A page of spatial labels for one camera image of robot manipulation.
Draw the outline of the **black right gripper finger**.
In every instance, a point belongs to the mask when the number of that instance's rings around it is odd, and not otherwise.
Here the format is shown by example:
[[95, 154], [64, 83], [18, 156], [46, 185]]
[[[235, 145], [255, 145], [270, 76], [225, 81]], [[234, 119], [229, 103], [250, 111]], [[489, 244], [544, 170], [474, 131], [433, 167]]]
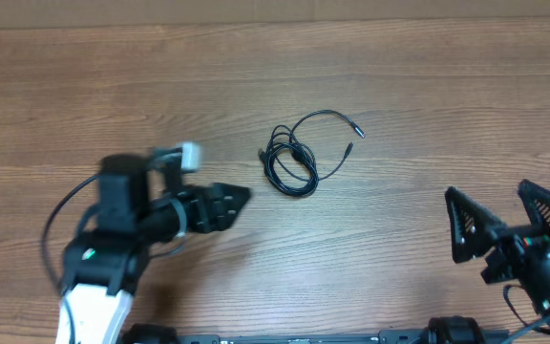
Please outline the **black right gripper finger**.
[[445, 192], [451, 225], [452, 256], [460, 264], [485, 255], [507, 224], [455, 186]]
[[524, 179], [518, 184], [518, 196], [532, 228], [550, 229], [550, 190]]

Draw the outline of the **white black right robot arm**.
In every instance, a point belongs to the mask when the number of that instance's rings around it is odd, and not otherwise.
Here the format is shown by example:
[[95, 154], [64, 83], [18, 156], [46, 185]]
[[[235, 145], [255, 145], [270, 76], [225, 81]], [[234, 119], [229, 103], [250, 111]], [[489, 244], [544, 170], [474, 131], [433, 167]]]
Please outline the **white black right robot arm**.
[[525, 322], [509, 334], [505, 343], [529, 332], [550, 335], [550, 190], [523, 180], [518, 184], [518, 196], [529, 219], [524, 226], [507, 225], [455, 186], [445, 191], [455, 263], [483, 257], [483, 281], [507, 283], [503, 297], [508, 299], [510, 283], [517, 280], [539, 315], [538, 320]]

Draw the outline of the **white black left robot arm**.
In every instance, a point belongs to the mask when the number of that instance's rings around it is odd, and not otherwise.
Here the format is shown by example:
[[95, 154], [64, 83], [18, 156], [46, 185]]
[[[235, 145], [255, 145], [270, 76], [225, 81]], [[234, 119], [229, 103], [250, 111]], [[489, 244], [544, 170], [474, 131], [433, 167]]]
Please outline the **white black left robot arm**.
[[244, 186], [185, 184], [184, 174], [197, 168], [195, 154], [181, 148], [101, 161], [94, 177], [98, 200], [63, 251], [57, 342], [179, 342], [170, 327], [123, 325], [143, 272], [158, 257], [153, 245], [225, 231], [251, 198]]

